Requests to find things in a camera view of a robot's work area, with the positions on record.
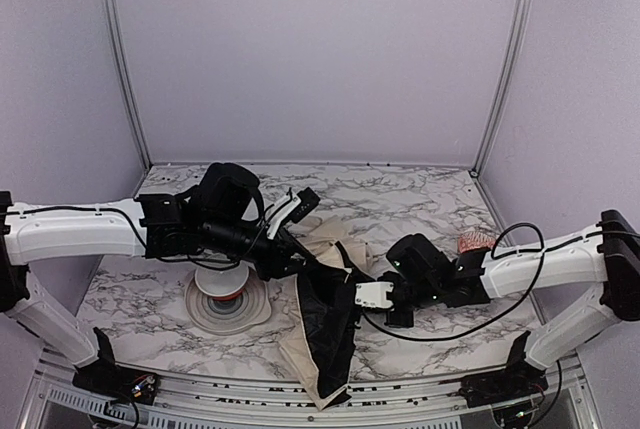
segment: beige cloth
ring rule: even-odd
[[[349,258],[359,269],[365,272],[369,269],[372,258],[367,244],[351,237],[344,223],[338,217],[331,217],[325,222],[320,220],[319,223],[318,218],[307,219],[309,220],[306,224],[298,224],[296,226],[295,232],[303,233],[298,240],[316,256],[319,262],[336,269],[344,269],[345,278],[348,276],[351,269],[344,267],[340,251],[335,245],[339,241],[344,246],[347,254],[349,254]],[[307,344],[300,313],[298,291],[296,291],[296,307],[300,323],[288,336],[280,341],[280,352],[291,365],[298,381],[305,388],[311,400],[319,410],[322,410],[346,389],[347,384],[345,383],[329,397],[322,398],[318,394],[317,382],[320,371],[315,362],[313,362],[309,345]]]

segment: white wall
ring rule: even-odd
[[[131,194],[142,176],[109,52],[101,0],[0,0],[0,189],[81,203]],[[34,264],[75,310],[95,258]],[[14,427],[40,344],[0,317],[0,414]]]
[[[515,0],[117,0],[154,161],[471,167]]]
[[[640,229],[639,0],[533,0],[508,105],[483,175],[507,223],[557,236],[617,208]],[[541,291],[556,313],[577,289]],[[606,429],[638,427],[640,325],[580,357]]]

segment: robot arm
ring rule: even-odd
[[[387,253],[397,272],[361,284],[356,298],[365,308],[387,311],[388,326],[412,327],[419,307],[487,303],[527,291],[534,280],[535,288],[592,283],[561,314],[518,337],[505,369],[462,381],[461,395],[469,407],[527,396],[535,386],[548,387],[545,370],[560,357],[609,326],[640,320],[640,246],[625,233],[635,231],[617,211],[606,211],[597,225],[544,241],[544,250],[539,243],[496,249],[494,255],[485,248],[455,261],[424,236],[410,235]]]
[[[302,270],[307,260],[283,226],[305,217],[319,198],[310,189],[289,192],[265,210],[258,184],[257,177],[240,166],[213,164],[198,186],[177,196],[35,206],[13,204],[10,194],[2,192],[0,312],[60,351],[76,368],[76,386],[112,396],[131,395],[135,386],[137,402],[150,403],[157,378],[118,366],[108,337],[66,310],[28,265],[54,257],[105,254],[197,258],[208,249],[231,263],[252,262],[262,279],[285,277]],[[259,217],[243,220],[252,199]],[[141,376],[146,376],[142,382],[131,384]]]

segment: marble tabletop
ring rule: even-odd
[[[457,238],[469,230],[495,233],[489,211],[467,172],[369,166],[247,165],[261,180],[266,201],[289,187],[311,187],[322,201],[313,212],[338,215],[351,233],[368,242],[374,255],[370,273],[390,269],[384,254],[406,234],[423,233],[449,257]],[[206,166],[155,166],[141,193],[183,191],[198,183]],[[213,336],[194,327],[184,291],[193,267],[142,258],[103,259],[78,317],[110,337],[118,361],[156,370],[241,379],[294,380],[278,350],[278,340],[299,318],[292,278],[268,283],[272,315],[267,323],[233,336]],[[418,311],[418,337],[441,337],[476,326],[513,304],[517,296],[485,306]],[[352,380],[398,379],[447,374],[504,363],[513,339],[539,326],[530,301],[472,336],[446,343],[400,341],[362,321],[356,334]]]

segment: white arm segment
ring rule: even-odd
[[[545,241],[547,248],[561,244],[577,236],[586,236],[599,230],[595,225],[586,227],[582,231]],[[547,252],[544,256],[544,266],[536,288],[557,286],[573,282],[604,282],[607,280],[607,269],[604,256],[598,253],[597,247],[602,244],[602,236],[592,236],[574,242],[562,249]],[[525,246],[514,246],[507,249],[496,249],[500,252],[538,248],[539,243]],[[540,254],[521,253],[503,259],[493,260],[487,253],[482,263],[485,272],[480,277],[487,295],[491,299],[504,297],[514,292],[526,290],[538,269]]]
[[[613,311],[600,304],[603,284],[594,284],[580,299],[527,338],[525,361],[545,370],[569,351],[620,322]]]
[[[22,213],[41,207],[47,206],[16,203],[9,208],[9,212]],[[56,210],[7,216],[5,224],[11,230],[4,236],[4,240],[11,263],[20,266],[40,259],[63,256],[144,255],[145,248],[127,220],[121,214],[100,211],[100,208],[122,210],[129,216],[142,240],[146,241],[147,229],[140,226],[140,219],[144,218],[141,204],[133,199],[123,199],[76,207],[92,208],[95,211]]]
[[[266,220],[269,221],[269,227],[267,228],[267,239],[273,240],[278,233],[278,229],[282,225],[282,222],[293,212],[293,210],[302,203],[302,199],[297,194],[284,195],[276,201],[271,209],[269,209],[265,215]]]
[[[98,359],[98,339],[93,329],[79,321],[27,274],[29,299],[22,299],[5,314],[60,351],[76,367]]]

